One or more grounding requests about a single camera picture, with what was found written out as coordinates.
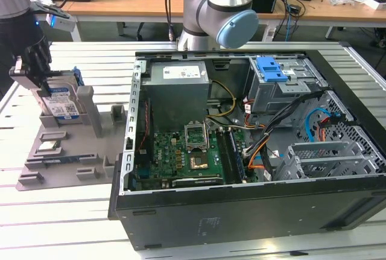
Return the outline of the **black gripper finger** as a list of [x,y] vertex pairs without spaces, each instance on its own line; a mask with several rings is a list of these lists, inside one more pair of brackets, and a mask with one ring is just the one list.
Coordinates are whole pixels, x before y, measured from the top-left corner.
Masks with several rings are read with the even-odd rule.
[[16,62],[9,70],[9,76],[21,86],[28,90],[35,90],[38,97],[50,97],[49,85],[47,83],[46,71],[39,68],[32,68],[24,63],[21,56],[16,58]]
[[51,71],[51,62],[49,42],[39,42],[24,51],[24,63],[34,76],[45,77]]

